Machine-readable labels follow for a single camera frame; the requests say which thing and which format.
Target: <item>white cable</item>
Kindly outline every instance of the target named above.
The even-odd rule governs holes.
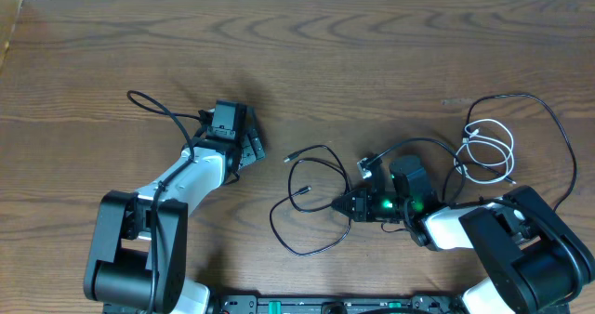
[[[471,126],[473,126],[475,124],[479,124],[479,123],[493,123],[493,124],[499,125],[509,135],[510,145],[508,145],[498,139],[480,135],[479,128],[475,129],[472,132],[469,130],[469,128]],[[512,133],[510,133],[510,131],[503,124],[501,124],[499,121],[494,120],[494,119],[481,119],[481,120],[474,121],[470,124],[467,124],[465,126],[465,132],[467,134],[469,134],[469,137],[463,138],[463,144],[456,151],[456,156],[458,156],[458,154],[461,151],[466,150],[467,154],[469,155],[471,160],[477,164],[490,166],[490,167],[491,166],[499,166],[499,165],[506,166],[506,171],[504,172],[504,175],[502,175],[501,177],[490,179],[490,180],[480,180],[480,179],[473,178],[467,171],[467,167],[465,167],[466,176],[469,180],[471,180],[472,182],[477,183],[477,184],[494,184],[494,183],[504,180],[504,178],[506,178],[508,175],[510,175],[510,173],[512,173],[512,170],[514,169],[514,154],[512,153],[512,149],[514,148],[514,137],[512,136]],[[478,161],[475,158],[475,156],[473,156],[473,153],[471,152],[471,149],[469,147],[472,143],[487,145],[487,146],[490,146],[490,147],[500,151],[500,153],[502,154],[503,160],[501,162],[492,163],[492,164],[487,164],[487,163]],[[456,165],[456,159],[453,159],[453,164]],[[461,170],[458,167],[456,168],[456,170],[459,174],[462,174]]]

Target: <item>black cable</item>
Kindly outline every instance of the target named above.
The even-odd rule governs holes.
[[[560,204],[566,199],[568,198],[568,196],[570,195],[570,193],[572,193],[573,189],[575,188],[575,183],[576,183],[576,157],[575,157],[575,152],[573,151],[573,147],[570,144],[570,139],[568,139],[568,136],[566,135],[566,131],[564,131],[564,128],[562,127],[562,124],[560,123],[560,120],[558,119],[558,117],[556,116],[556,114],[554,113],[554,111],[548,106],[548,104],[546,104],[545,101],[541,100],[540,98],[537,98],[533,95],[530,94],[508,94],[508,95],[494,95],[494,96],[487,96],[487,97],[482,97],[479,98],[477,100],[475,100],[475,102],[473,102],[471,104],[471,106],[469,107],[469,112],[467,113],[467,121],[466,124],[469,124],[469,120],[471,118],[471,111],[473,110],[473,108],[475,107],[475,105],[477,105],[478,103],[487,100],[487,99],[499,99],[499,98],[510,98],[510,97],[524,97],[524,98],[530,98],[535,100],[536,102],[540,103],[548,112],[549,115],[551,116],[551,119],[554,120],[554,122],[556,123],[556,125],[558,126],[558,128],[560,128],[560,133],[562,133],[562,137],[564,138],[564,142],[566,142],[566,147],[568,147],[568,152],[570,153],[570,156],[573,160],[573,177],[570,180],[570,185],[568,186],[568,190],[566,190],[566,192],[562,195],[562,197],[556,202],[556,204],[554,205],[554,212],[556,212],[556,210],[558,209],[558,207],[560,207]]]
[[[343,163],[338,159],[338,156],[335,154],[335,152],[333,150],[331,150],[330,148],[328,148],[327,146],[325,146],[325,145],[314,145],[314,146],[310,146],[308,148],[304,148],[302,150],[298,150],[298,151],[292,152],[291,154],[289,154],[289,156],[287,156],[285,158],[284,161],[287,163],[287,162],[289,162],[291,160],[296,159],[299,156],[299,154],[301,154],[302,152],[308,151],[308,150],[313,150],[313,149],[316,149],[316,148],[322,148],[322,149],[328,150],[333,155],[333,157],[335,157],[335,160],[337,161],[338,166],[335,166],[335,165],[329,163],[328,161],[324,161],[324,160],[320,160],[320,159],[316,159],[316,158],[310,158],[310,157],[309,158],[303,158],[303,159],[298,160],[297,162],[295,162],[293,164],[293,166],[291,167],[291,170],[289,171],[289,178],[287,180],[287,190],[288,190],[287,197],[283,198],[281,201],[279,201],[278,203],[276,203],[272,207],[271,211],[269,212],[269,222],[271,223],[271,229],[272,229],[273,234],[275,235],[275,237],[277,238],[277,240],[279,241],[279,243],[285,249],[287,249],[287,251],[289,251],[291,254],[297,255],[297,256],[309,256],[309,255],[316,255],[316,254],[320,254],[322,252],[325,252],[328,249],[331,249],[332,247],[336,246],[337,244],[339,244],[343,240],[345,240],[345,238],[347,237],[347,235],[350,233],[350,230],[351,230],[351,218],[349,218],[349,221],[347,223],[347,228],[345,229],[345,232],[343,233],[343,235],[338,240],[336,240],[335,242],[333,242],[333,243],[331,243],[329,245],[326,245],[323,248],[317,249],[317,250],[313,250],[313,251],[310,251],[310,252],[307,252],[307,253],[298,253],[297,251],[295,251],[294,249],[292,249],[281,238],[281,235],[279,235],[279,233],[277,232],[277,229],[275,228],[275,226],[274,226],[274,224],[272,222],[272,212],[275,210],[275,208],[277,208],[277,206],[279,206],[280,204],[284,203],[287,200],[289,200],[291,202],[291,204],[294,206],[294,208],[296,210],[298,210],[299,212],[301,212],[301,213],[319,212],[319,211],[322,211],[322,210],[324,210],[324,209],[326,209],[326,208],[328,208],[328,207],[331,206],[331,203],[329,203],[329,204],[326,204],[326,205],[321,206],[321,207],[306,209],[306,208],[301,208],[301,207],[299,207],[296,204],[296,202],[294,201],[294,197],[295,196],[308,193],[311,190],[311,187],[308,186],[308,187],[305,187],[305,188],[302,188],[302,189],[296,191],[295,193],[292,193],[291,192],[291,179],[293,177],[294,170],[296,169],[296,166],[298,166],[298,164],[302,164],[304,162],[315,162],[315,163],[318,163],[318,164],[322,164],[322,165],[328,166],[329,168],[331,168],[331,169],[335,170],[336,172],[338,172],[343,177],[343,179],[345,180],[345,189],[343,191],[343,194],[349,193],[349,191],[350,191],[350,182],[349,182],[349,177],[347,176],[347,171],[345,170],[345,167],[343,167]]]
[[[156,109],[152,109],[152,108],[150,108],[150,107],[148,107],[148,106],[142,105],[141,103],[139,103],[139,102],[138,102],[136,99],[132,98],[132,96],[131,96],[132,94],[134,94],[134,95],[138,95],[138,96],[141,96],[141,97],[145,98],[144,96],[142,96],[140,93],[137,93],[137,92],[138,92],[138,91],[135,91],[135,92],[132,92],[132,93],[131,93],[130,91],[128,91],[128,93],[126,94],[126,96],[128,97],[128,100],[132,101],[132,103],[133,103],[133,104],[137,105],[138,107],[142,108],[142,109],[143,109],[143,110],[145,110],[145,111],[149,111],[149,112],[156,113],[156,114],[161,114],[161,115],[168,115],[168,116],[170,116],[170,117],[171,117],[171,115],[173,115],[173,116],[177,116],[177,117],[181,117],[181,118],[190,118],[190,119],[198,120],[200,123],[202,123],[202,122],[203,122],[203,120],[202,120],[202,119],[201,119],[199,116],[196,116],[196,115],[191,115],[191,114],[184,114],[184,113],[175,113],[175,112],[171,112],[171,111],[158,111],[158,110],[156,110]],[[157,105],[156,103],[153,103],[153,104],[154,104],[155,106],[159,107],[160,109],[163,109],[163,108],[161,108],[159,105]]]
[[[403,219],[404,219],[405,225],[407,225],[408,228],[413,227],[413,225],[411,224],[411,216],[409,215],[409,204],[412,201],[413,201],[413,199],[411,199],[411,197],[407,197],[407,198],[405,198],[405,201],[403,202]]]
[[[231,185],[231,184],[233,184],[233,183],[237,183],[237,182],[239,182],[239,181],[240,181],[240,174],[238,174],[238,172],[237,172],[237,171],[232,171],[231,173],[232,173],[232,174],[235,176],[235,178],[234,178],[234,179],[232,179],[232,180],[230,180],[230,181],[229,181],[229,182],[227,182],[227,183],[223,183],[223,184],[221,184],[221,186],[228,186],[228,185]]]
[[[407,230],[407,229],[403,229],[403,228],[401,228],[401,229],[395,229],[395,230],[386,230],[386,229],[384,229],[384,225],[386,225],[386,224],[393,224],[393,223],[392,222],[385,221],[385,222],[383,222],[383,223],[380,224],[380,229],[382,229],[382,231],[384,231],[386,233],[393,233],[393,232],[399,232],[399,231]]]
[[[178,168],[176,168],[176,170],[172,171],[171,174],[169,174],[169,176],[167,176],[164,180],[159,182],[159,184],[157,186],[157,190],[155,191],[155,194],[152,197],[152,203],[151,203],[151,263],[152,263],[151,295],[149,297],[149,305],[147,306],[147,312],[153,313],[154,306],[155,306],[155,296],[156,296],[156,292],[157,292],[157,278],[158,278],[157,270],[159,269],[159,265],[157,264],[158,263],[157,262],[157,205],[159,203],[159,196],[165,190],[165,188],[167,187],[167,184],[169,184],[169,182],[175,176],[177,176],[182,170],[184,170],[184,168],[186,168],[188,165],[190,165],[192,163],[192,161],[194,160],[194,148],[192,147],[192,141],[190,139],[190,136],[188,135],[188,132],[186,131],[186,128],[184,128],[182,123],[178,120],[178,118],[176,117],[176,114],[169,111],[167,109],[167,107],[162,105],[159,101],[145,95],[142,92],[130,90],[130,91],[128,91],[128,93],[126,95],[128,96],[128,99],[130,99],[130,101],[132,101],[135,105],[138,105],[139,107],[141,107],[144,110],[161,114],[160,112],[158,112],[156,110],[153,110],[153,109],[150,109],[144,105],[141,105],[140,103],[135,101],[131,95],[137,95],[142,98],[145,98],[145,99],[149,100],[153,105],[160,108],[163,111],[164,115],[168,115],[174,121],[174,123],[176,123],[179,130],[184,135],[184,138],[186,139],[186,143],[188,144],[188,148],[190,150],[190,156],[188,157],[188,160],[186,160],[186,162],[184,162],[182,165],[180,165]]]
[[[494,168],[491,168],[487,165],[484,164],[479,164],[477,162],[473,162],[473,161],[465,161],[463,162],[464,165],[476,165],[481,167],[484,170],[490,171],[492,173],[494,173],[496,175],[496,178],[498,177],[502,177],[504,176],[504,174],[502,174],[501,172],[495,170]],[[458,164],[456,164],[455,166],[453,166],[452,168],[450,168],[450,170],[448,171],[448,174],[446,175],[446,178],[444,179],[444,184],[443,184],[443,201],[444,201],[444,196],[446,195],[446,185],[448,184],[448,180],[450,179],[450,176],[453,174],[453,172],[455,172],[455,170],[458,168]],[[516,182],[512,179],[512,177],[510,176],[506,176],[504,178],[504,180],[508,181],[508,183],[511,184],[515,184]]]
[[[572,300],[576,299],[583,289],[583,280],[585,279],[583,277],[581,270],[580,270],[580,267],[578,266],[578,263],[576,262],[576,258],[573,255],[573,253],[570,251],[570,248],[568,247],[568,245],[566,244],[564,239],[553,230],[553,227],[547,221],[545,221],[542,217],[540,217],[533,210],[531,210],[527,207],[524,207],[524,206],[520,206],[520,205],[513,203],[511,201],[500,200],[500,199],[485,199],[485,200],[480,199],[478,202],[454,204],[454,205],[451,205],[450,207],[451,207],[451,209],[459,209],[459,208],[467,208],[467,207],[472,207],[472,206],[481,206],[481,205],[485,205],[488,203],[498,203],[503,206],[507,206],[511,209],[521,212],[524,216],[533,220],[539,226],[539,228],[541,230],[543,230],[548,236],[550,236],[553,239],[553,241],[555,241],[557,244],[560,245],[560,247],[563,249],[563,251],[568,256],[570,263],[573,267],[573,273],[575,275],[575,288],[569,295],[567,295],[564,299],[558,301],[553,306],[566,304],[566,303],[569,303]]]
[[[429,137],[413,137],[413,138],[408,138],[405,141],[401,141],[399,143],[396,143],[394,145],[392,145],[392,147],[388,148],[387,150],[382,151],[379,155],[377,155],[376,157],[374,157],[372,160],[368,161],[368,164],[372,164],[373,162],[379,160],[380,158],[382,158],[384,155],[386,155],[387,153],[396,150],[397,148],[402,147],[403,145],[407,144],[407,143],[411,143],[411,142],[418,142],[418,141],[425,141],[425,142],[431,142],[431,143],[435,143],[437,145],[439,145],[440,147],[442,147],[444,150],[446,150],[448,153],[450,153],[456,160],[456,163],[458,164],[458,167],[460,167],[461,169],[461,174],[463,174],[463,176],[461,176],[461,182],[458,185],[458,189],[456,189],[455,194],[453,195],[453,197],[448,201],[447,204],[451,204],[455,202],[455,199],[460,195],[461,191],[463,191],[463,187],[465,187],[465,181],[467,179],[467,171],[465,170],[465,166],[463,165],[463,162],[461,161],[460,158],[458,158],[458,156],[456,155],[456,152],[454,150],[452,150],[450,147],[448,147],[446,144],[444,144],[443,142],[434,139],[434,138],[429,138]]]

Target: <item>green led light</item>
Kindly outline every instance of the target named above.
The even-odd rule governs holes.
[[[390,202],[390,200],[388,200],[388,199],[385,199],[385,200],[382,202],[382,207],[384,207],[384,208],[392,208],[392,203]]]
[[[424,210],[424,203],[420,201],[413,201],[411,203],[411,207],[413,207],[414,211],[421,212]]]

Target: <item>wood grain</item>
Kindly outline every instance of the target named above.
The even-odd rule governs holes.
[[[22,0],[0,0],[0,72]]]
[[[356,224],[333,250],[293,257],[268,213],[286,195],[281,160],[293,150],[325,143],[357,181],[355,162],[368,153],[405,137],[458,144],[473,99],[513,91],[541,97],[561,117],[579,175],[560,211],[595,250],[593,2],[27,0],[0,78],[0,311],[99,312],[82,292],[99,201],[153,180],[183,143],[166,118],[126,100],[130,88],[176,111],[209,109],[217,98],[257,109],[268,158],[209,194],[190,220],[188,274],[217,290],[457,293],[480,281],[473,252],[433,253],[378,225]],[[554,203],[572,167],[548,114],[515,99],[474,115],[509,126],[515,179]],[[450,159],[423,144],[407,152],[440,185]],[[313,185],[315,203],[341,191],[340,178],[310,164],[298,169],[301,184]],[[468,185],[462,199],[506,190]],[[275,217],[299,250],[345,226],[330,211],[284,206]],[[594,295],[587,287],[573,312],[593,312]]]

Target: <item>cable connector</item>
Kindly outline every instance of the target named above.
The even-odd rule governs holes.
[[[479,134],[480,134],[480,129],[479,129],[479,128],[476,128],[476,129],[473,131],[473,133],[471,133],[471,135],[469,135],[469,138],[474,138],[474,137],[476,137],[476,136],[477,136],[477,135],[479,135]]]
[[[360,175],[362,175],[363,179],[367,179],[372,176],[372,172],[368,169],[368,165],[369,162],[367,157],[362,158],[362,160],[357,163],[357,169],[360,170]]]
[[[290,163],[291,161],[295,160],[299,156],[299,154],[300,152],[292,152],[283,159],[283,162]]]
[[[307,187],[303,187],[303,188],[297,190],[297,192],[294,193],[294,195],[297,196],[297,195],[306,194],[306,193],[310,192],[311,190],[312,190],[312,187],[309,185]]]

